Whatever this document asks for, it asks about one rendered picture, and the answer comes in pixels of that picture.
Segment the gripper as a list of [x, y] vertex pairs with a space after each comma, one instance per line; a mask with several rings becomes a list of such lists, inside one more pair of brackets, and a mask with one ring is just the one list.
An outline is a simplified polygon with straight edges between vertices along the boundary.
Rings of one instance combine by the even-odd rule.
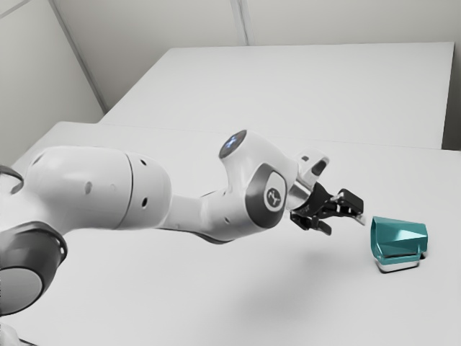
[[290, 220], [303, 230], [316, 230], [332, 235], [326, 218], [348, 218], [365, 225], [364, 201], [348, 189], [341, 189], [333, 196], [320, 183], [315, 183], [310, 197], [299, 207], [290, 211]]

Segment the teal faceted mug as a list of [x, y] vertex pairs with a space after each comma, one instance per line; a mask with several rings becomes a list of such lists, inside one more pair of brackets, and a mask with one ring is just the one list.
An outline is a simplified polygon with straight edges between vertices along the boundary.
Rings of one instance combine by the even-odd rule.
[[418, 267], [428, 255], [428, 231], [424, 223], [374, 216], [370, 248], [381, 273]]

